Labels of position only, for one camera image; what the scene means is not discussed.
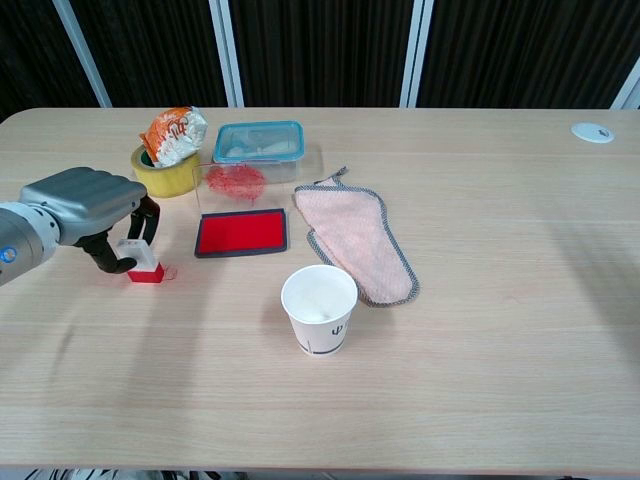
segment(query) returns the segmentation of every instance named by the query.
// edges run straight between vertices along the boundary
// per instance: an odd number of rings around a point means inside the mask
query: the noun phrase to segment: black curtain
[[[97,107],[53,4],[0,1],[0,122],[34,107]]]
[[[609,108],[639,55],[638,0],[436,0],[418,106]]]
[[[227,106],[207,0],[72,0],[114,107]]]
[[[397,107],[413,0],[231,0],[247,106]]]

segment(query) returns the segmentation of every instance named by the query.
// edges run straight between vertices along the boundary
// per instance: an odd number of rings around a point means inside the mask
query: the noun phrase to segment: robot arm
[[[18,202],[0,203],[0,285],[45,262],[58,245],[82,248],[105,272],[130,270],[136,261],[117,259],[107,241],[127,215],[128,238],[138,238],[144,225],[150,244],[160,207],[141,183],[77,167],[23,187]]]

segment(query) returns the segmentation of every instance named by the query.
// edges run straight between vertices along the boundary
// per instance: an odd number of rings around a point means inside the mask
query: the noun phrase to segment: cup rim
[[[284,291],[287,288],[287,285],[289,284],[291,279],[293,279],[293,277],[295,277],[296,275],[298,275],[299,273],[301,273],[301,272],[303,272],[305,270],[316,269],[316,268],[332,269],[332,270],[335,270],[337,272],[340,272],[340,274],[345,276],[346,278],[348,278],[350,283],[351,283],[351,285],[353,285],[353,291],[355,292],[355,295],[354,295],[353,303],[351,304],[351,306],[349,308],[345,309],[345,311],[343,311],[339,315],[334,315],[333,317],[329,318],[328,320],[323,320],[322,322],[305,322],[304,320],[301,320],[300,318],[298,318],[296,315],[294,315],[293,313],[291,313],[289,311],[289,309],[287,308],[287,306],[285,305],[285,302],[284,302]],[[289,315],[291,318],[295,319],[296,321],[298,321],[300,323],[304,323],[305,325],[324,325],[324,324],[335,322],[336,320],[339,320],[340,318],[344,317],[345,315],[347,315],[349,312],[351,312],[355,308],[356,304],[358,303],[358,285],[356,284],[356,282],[353,279],[353,277],[351,275],[349,275],[346,271],[344,271],[341,268],[334,267],[333,265],[322,265],[322,264],[319,264],[319,265],[308,265],[306,267],[299,268],[298,270],[293,272],[291,275],[289,275],[289,277],[285,280],[284,285],[282,285],[282,289],[280,290],[280,303],[282,304],[282,308],[284,308],[284,311],[287,312],[287,315]]]

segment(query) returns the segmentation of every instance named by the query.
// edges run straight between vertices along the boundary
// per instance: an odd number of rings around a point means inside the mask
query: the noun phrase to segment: snack bag
[[[176,107],[158,115],[142,143],[156,167],[169,167],[194,154],[207,133],[207,121],[196,107]]]

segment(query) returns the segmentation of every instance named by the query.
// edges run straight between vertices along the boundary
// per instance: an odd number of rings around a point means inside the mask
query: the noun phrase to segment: small red and white block
[[[132,282],[160,283],[164,278],[164,268],[144,240],[122,239],[116,245],[116,252],[119,258],[131,257],[138,262],[127,272]]]

